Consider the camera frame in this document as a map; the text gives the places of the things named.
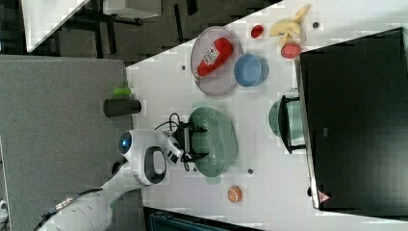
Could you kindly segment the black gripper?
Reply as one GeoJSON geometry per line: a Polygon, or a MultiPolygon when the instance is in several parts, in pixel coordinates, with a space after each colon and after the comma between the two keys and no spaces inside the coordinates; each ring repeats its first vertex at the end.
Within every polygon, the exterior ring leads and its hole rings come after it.
{"type": "Polygon", "coordinates": [[[205,128],[198,125],[191,126],[190,123],[180,122],[176,131],[173,133],[173,138],[175,138],[174,146],[176,147],[176,151],[173,153],[175,161],[197,162],[207,156],[207,153],[192,154],[190,131],[199,133],[207,132],[205,128]]]}

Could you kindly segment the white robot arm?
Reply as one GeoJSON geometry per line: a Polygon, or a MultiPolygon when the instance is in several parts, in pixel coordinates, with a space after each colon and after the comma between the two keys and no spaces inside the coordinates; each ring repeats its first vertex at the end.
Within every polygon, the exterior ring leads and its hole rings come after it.
{"type": "Polygon", "coordinates": [[[97,189],[57,204],[41,217],[34,231],[105,231],[112,223],[112,206],[121,196],[161,183],[166,177],[167,163],[197,160],[192,135],[207,132],[192,122],[181,122],[174,132],[146,129],[125,132],[118,143],[125,163],[114,176],[97,189]]]}

